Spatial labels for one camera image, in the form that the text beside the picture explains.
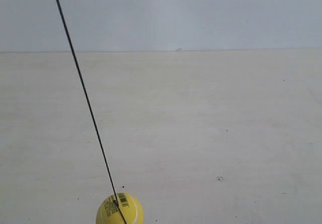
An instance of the floor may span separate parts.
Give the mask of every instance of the floor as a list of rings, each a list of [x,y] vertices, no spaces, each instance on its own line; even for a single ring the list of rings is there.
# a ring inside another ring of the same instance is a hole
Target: floor
[[[322,49],[79,53],[145,223],[320,224]],[[112,194],[70,53],[0,54],[0,223],[95,223]]]

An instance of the white wall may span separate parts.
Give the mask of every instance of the white wall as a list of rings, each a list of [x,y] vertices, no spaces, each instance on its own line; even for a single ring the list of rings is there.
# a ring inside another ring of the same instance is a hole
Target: white wall
[[[76,50],[322,47],[322,0],[61,0]],[[0,0],[0,51],[69,50],[54,0]]]

